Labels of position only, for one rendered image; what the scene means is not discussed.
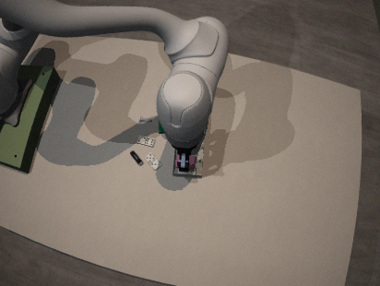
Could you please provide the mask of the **white domino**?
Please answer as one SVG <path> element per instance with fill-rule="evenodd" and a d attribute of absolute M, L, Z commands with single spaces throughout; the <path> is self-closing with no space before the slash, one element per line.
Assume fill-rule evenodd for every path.
<path fill-rule="evenodd" d="M 161 167 L 161 164 L 158 162 L 158 160 L 153 156 L 153 154 L 150 152 L 149 155 L 145 157 L 146 161 L 150 164 L 150 166 L 156 171 L 158 168 Z"/>
<path fill-rule="evenodd" d="M 153 147 L 155 138 L 139 136 L 137 143 L 145 146 Z"/>

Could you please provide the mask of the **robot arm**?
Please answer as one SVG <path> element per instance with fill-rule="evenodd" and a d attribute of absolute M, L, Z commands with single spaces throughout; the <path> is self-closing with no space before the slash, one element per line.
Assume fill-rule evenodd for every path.
<path fill-rule="evenodd" d="M 33 81 L 17 79 L 18 70 L 39 34 L 70 38 L 140 30 L 163 39 L 173 65 L 157 94 L 157 114 L 167 140 L 176 148 L 198 144 L 226 64 L 228 31 L 216 18 L 183 20 L 143 6 L 0 0 L 0 129 L 3 123 L 19 124 Z"/>

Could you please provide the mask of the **grey three-compartment bin rack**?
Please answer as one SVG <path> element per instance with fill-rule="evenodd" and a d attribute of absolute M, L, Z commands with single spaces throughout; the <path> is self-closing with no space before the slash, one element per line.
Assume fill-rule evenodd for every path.
<path fill-rule="evenodd" d="M 194 164 L 194 170 L 190 170 L 190 172 L 188 173 L 179 172 L 179 168 L 175 167 L 176 160 L 177 160 L 177 149 L 174 149 L 172 176 L 202 178 L 204 144 L 205 144 L 205 131 L 204 131 L 204 136 L 200 140 L 199 144 L 194 149 L 191 150 L 190 156 L 195 156 L 195 164 Z"/>

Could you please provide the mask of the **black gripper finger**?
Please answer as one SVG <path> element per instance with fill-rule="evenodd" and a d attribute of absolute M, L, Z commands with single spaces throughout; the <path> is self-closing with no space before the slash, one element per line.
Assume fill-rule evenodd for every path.
<path fill-rule="evenodd" d="M 180 167 L 179 168 L 179 172 L 190 172 L 190 162 L 189 162 L 189 156 L 191 155 L 191 150 L 188 152 L 188 156 L 185 157 L 185 153 L 182 153 L 182 157 L 180 157 L 180 160 L 177 161 L 177 166 Z M 187 167 L 188 166 L 188 171 L 187 171 Z"/>

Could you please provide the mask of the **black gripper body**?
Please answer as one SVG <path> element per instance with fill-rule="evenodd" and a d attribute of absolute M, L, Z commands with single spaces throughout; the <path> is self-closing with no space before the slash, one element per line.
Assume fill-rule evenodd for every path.
<path fill-rule="evenodd" d="M 199 144 L 199 143 L 198 143 Z M 175 146 L 173 146 L 175 149 L 177 149 L 179 151 L 179 156 L 182 157 L 182 153 L 185 153 L 185 157 L 188 156 L 188 152 L 192 149 L 194 149 L 198 144 L 196 144 L 195 146 L 193 146 L 192 148 L 176 148 Z M 189 150 L 189 151 L 188 151 Z M 188 151 L 188 152 L 187 152 Z"/>

